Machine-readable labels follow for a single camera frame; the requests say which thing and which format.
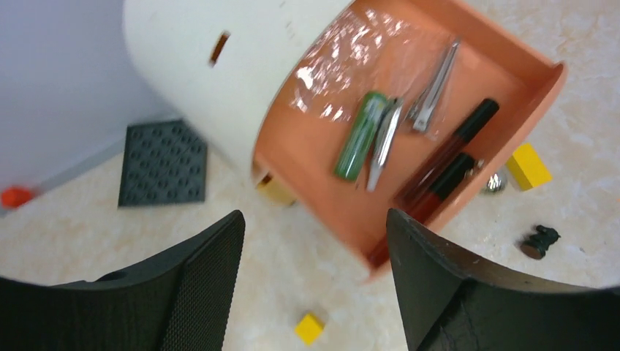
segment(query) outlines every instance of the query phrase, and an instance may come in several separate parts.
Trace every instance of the black square mat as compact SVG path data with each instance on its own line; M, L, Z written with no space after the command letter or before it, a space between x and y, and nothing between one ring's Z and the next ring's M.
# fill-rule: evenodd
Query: black square mat
M127 127L118 206L205 200L207 145L183 121Z

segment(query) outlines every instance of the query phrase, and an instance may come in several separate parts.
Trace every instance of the transparent packaging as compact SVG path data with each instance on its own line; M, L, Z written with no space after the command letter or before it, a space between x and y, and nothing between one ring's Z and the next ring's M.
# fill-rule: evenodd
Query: transparent packaging
M293 72L295 96L290 104L320 118L350 121L364 94L378 91L402 97L406 113L430 83L453 39L447 32L418 28L377 10L349 9ZM450 76L457 70L458 53ZM430 137L437 134L445 116L450 76L427 132ZM405 121L401 128L411 130L411 122Z

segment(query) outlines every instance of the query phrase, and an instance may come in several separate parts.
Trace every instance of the open drawer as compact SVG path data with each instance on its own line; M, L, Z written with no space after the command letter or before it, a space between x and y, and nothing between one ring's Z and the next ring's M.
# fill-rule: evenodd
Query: open drawer
M292 108L295 78L289 76L264 120L254 161L287 185L376 274L389 269L389 265L372 267L367 257L385 236L386 213L396 207L394 195L426 157L484 98L500 104L499 112L465 149L474 158L484 159L483 167L466 179L426 223L438 232L478 193L543 117L564 85L566 69L456 0L357 0L350 10L362 12L368 8L414 23L425 31L459 36L459 55L474 62L466 69L455 69L450 76L445 119L436 140L397 134L379 185L369 193L365 189L368 165L354 184L333 175L351 124L334 123ZM381 91L381 83L374 88Z

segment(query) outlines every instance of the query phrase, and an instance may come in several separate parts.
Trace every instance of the battery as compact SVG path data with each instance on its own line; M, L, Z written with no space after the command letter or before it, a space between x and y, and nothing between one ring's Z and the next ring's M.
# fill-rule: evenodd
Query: battery
M368 92L353 122L333 173L345 181L356 181L372 145L388 98L379 92Z

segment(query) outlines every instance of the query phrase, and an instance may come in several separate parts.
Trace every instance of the orange cap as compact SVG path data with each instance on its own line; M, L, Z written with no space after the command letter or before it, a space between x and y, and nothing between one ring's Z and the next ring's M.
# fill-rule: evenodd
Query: orange cap
M11 186L2 192L2 207L13 209L32 200L34 194L22 186Z

